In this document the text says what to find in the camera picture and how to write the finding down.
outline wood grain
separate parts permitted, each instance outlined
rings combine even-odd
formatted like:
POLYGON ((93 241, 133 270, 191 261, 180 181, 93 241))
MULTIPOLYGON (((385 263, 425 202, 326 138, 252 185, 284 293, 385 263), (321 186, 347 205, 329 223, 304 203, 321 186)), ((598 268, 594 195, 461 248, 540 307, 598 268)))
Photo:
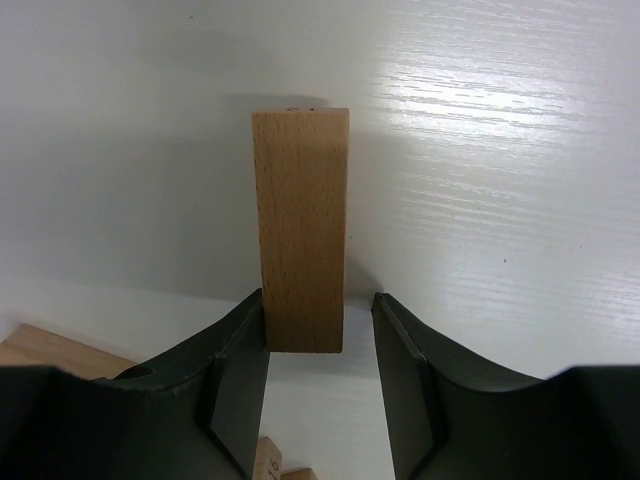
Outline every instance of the wood grain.
POLYGON ((341 352, 349 111, 252 120, 269 349, 341 352))
POLYGON ((282 475, 281 480, 318 480, 316 474, 310 468, 296 470, 282 475))
POLYGON ((31 325, 20 325, 0 343, 0 365, 55 365, 94 379, 113 378, 135 363, 31 325))
POLYGON ((258 440, 252 480, 280 480, 282 453, 269 437, 258 440))
MULTIPOLYGON (((2 6, 3 313, 135 358, 221 318, 260 283, 250 112, 329 99, 346 292, 529 375, 640 363, 637 1, 2 6)), ((271 356, 262 427, 322 479, 394 478, 370 321, 271 356)))

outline black plastic part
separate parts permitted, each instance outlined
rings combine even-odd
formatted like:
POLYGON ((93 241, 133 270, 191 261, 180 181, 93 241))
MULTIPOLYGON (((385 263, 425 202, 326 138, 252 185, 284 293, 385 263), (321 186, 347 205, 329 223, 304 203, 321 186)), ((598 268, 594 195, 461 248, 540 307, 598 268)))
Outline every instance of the black plastic part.
POLYGON ((114 380, 0 368, 0 478, 248 479, 268 362, 256 291, 114 380))
POLYGON ((640 368, 542 381, 441 335, 376 294, 378 367, 396 478, 639 479, 640 368))

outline light wood piece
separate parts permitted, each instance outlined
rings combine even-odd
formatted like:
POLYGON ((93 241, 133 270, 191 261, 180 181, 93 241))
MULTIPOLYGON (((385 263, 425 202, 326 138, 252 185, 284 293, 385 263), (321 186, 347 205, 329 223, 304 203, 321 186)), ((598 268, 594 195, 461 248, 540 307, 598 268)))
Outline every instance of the light wood piece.
POLYGON ((20 325, 0 343, 0 366, 55 365, 79 377, 113 378, 134 362, 31 325, 20 325))
POLYGON ((318 480, 316 474, 310 468, 296 470, 295 472, 283 473, 280 480, 318 480))
POLYGON ((349 110, 255 112, 267 345, 342 351, 349 110))
POLYGON ((258 440, 252 480, 280 480, 282 453, 269 437, 258 440))

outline wooden block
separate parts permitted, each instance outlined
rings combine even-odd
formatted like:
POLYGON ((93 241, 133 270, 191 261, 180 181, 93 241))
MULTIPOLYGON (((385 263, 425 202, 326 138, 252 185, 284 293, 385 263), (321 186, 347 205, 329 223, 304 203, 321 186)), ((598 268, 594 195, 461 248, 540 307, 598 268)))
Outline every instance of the wooden block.
POLYGON ((252 480, 280 480, 282 453, 269 437, 258 440, 252 480))
POLYGON ((20 325, 0 343, 0 365, 55 365, 94 379, 113 378, 135 363, 31 325, 20 325))
POLYGON ((342 351, 349 110, 254 112, 267 345, 342 351))
POLYGON ((295 472, 283 473, 280 480, 318 480, 316 474, 310 468, 296 470, 295 472))

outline white wood-grain surface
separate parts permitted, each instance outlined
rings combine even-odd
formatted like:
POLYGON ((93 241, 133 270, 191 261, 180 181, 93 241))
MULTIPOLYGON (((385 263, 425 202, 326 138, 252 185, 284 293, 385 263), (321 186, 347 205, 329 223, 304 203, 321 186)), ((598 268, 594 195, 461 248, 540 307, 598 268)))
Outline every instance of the white wood-grain surface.
POLYGON ((249 112, 351 110, 345 353, 273 355, 285 467, 392 478, 366 302, 548 376, 640 361, 633 0, 6 0, 0 311, 141 360, 260 283, 249 112))

